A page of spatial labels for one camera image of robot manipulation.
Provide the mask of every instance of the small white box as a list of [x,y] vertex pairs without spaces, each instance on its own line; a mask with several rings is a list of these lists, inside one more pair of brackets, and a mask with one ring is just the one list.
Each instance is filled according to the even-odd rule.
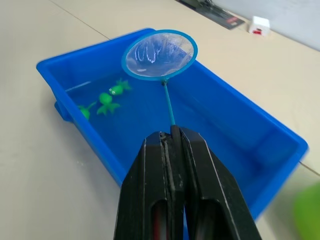
[[266,36],[270,33],[270,21],[266,18],[253,16],[249,33]]

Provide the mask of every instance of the water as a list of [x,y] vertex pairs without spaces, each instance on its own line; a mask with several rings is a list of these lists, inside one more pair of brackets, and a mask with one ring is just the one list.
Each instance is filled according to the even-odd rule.
[[[121,95],[112,96],[112,102],[120,104],[121,107],[116,108],[114,114],[108,112],[106,116],[97,115],[101,106],[99,95],[109,93],[109,89],[117,85],[116,81],[120,78],[128,81],[132,88],[124,90]],[[170,87],[170,82],[168,90],[176,124],[200,133],[211,150],[237,178],[239,185],[246,185],[249,176],[255,172],[246,164],[247,156],[212,122],[200,115],[194,103],[191,107],[188,102],[182,101],[179,94],[183,93],[175,92]],[[158,81],[138,80],[120,72],[70,89],[68,94],[78,106],[88,106],[97,101],[90,109],[89,122],[127,171],[136,158],[144,138],[158,131],[170,132],[165,90]]]

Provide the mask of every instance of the blue net rim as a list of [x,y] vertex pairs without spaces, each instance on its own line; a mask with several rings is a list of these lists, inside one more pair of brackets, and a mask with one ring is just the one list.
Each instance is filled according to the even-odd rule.
[[[159,76],[159,77],[140,76],[140,75],[137,75],[137,74],[131,72],[127,68],[127,64],[126,64],[126,56],[127,56],[128,52],[134,47],[134,45],[136,45],[141,40],[143,40],[143,39],[145,39],[145,38],[147,38],[149,36],[152,36],[152,35],[155,35],[155,34],[161,34],[161,33],[177,34],[177,35],[183,36],[186,39],[188,39],[190,41],[190,43],[192,44],[192,47],[193,47],[193,56],[192,56],[191,60],[184,67],[179,69],[178,71],[170,73],[170,74],[168,74],[166,76]],[[152,32],[150,32],[150,33],[148,33],[146,35],[143,35],[142,37],[139,37],[136,41],[134,41],[133,43],[131,43],[129,45],[129,47],[124,51],[124,54],[122,56],[121,66],[122,66],[123,70],[125,71],[125,73],[128,74],[129,76],[133,77],[133,78],[140,79],[140,80],[148,80],[148,81],[161,81],[163,79],[169,79],[169,78],[172,78],[175,75],[178,75],[178,74],[182,73],[184,70],[186,70],[188,67],[190,67],[191,64],[194,63],[194,61],[196,60],[197,55],[198,55],[198,46],[197,46],[195,40],[193,40],[192,37],[190,37],[189,35],[185,34],[184,32],[177,31],[177,30],[171,30],[171,29],[155,30],[155,31],[152,31]]]

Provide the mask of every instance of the green blurry object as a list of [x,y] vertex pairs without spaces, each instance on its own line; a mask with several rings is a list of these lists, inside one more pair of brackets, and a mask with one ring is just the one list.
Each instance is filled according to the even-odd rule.
[[102,104],[101,107],[96,111],[96,114],[104,114],[107,115],[108,110],[110,113],[114,113],[116,108],[120,107],[120,104],[118,103],[112,103],[112,96],[110,96],[108,93],[101,93],[99,96],[99,101]]
[[320,182],[299,193],[294,220],[303,240],[320,240]]
[[94,105],[96,105],[96,101],[95,102],[93,102],[93,103],[91,103],[88,107],[85,107],[85,106],[83,106],[83,105],[80,105],[80,106],[78,106],[78,108],[80,109],[80,111],[82,112],[82,114],[84,115],[84,117],[86,118],[86,119],[88,119],[89,120],[89,118],[90,118],[90,108],[91,107],[93,107]]
[[116,84],[116,86],[113,86],[109,89],[111,95],[121,95],[124,92],[124,90],[131,90],[128,81],[122,81],[122,78],[116,81]]

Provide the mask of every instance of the net mesh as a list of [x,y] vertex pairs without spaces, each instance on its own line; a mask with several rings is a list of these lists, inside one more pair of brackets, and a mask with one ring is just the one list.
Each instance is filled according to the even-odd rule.
[[125,64],[137,76],[165,77],[187,65],[194,52],[193,44],[186,37],[161,32],[136,43],[126,54]]

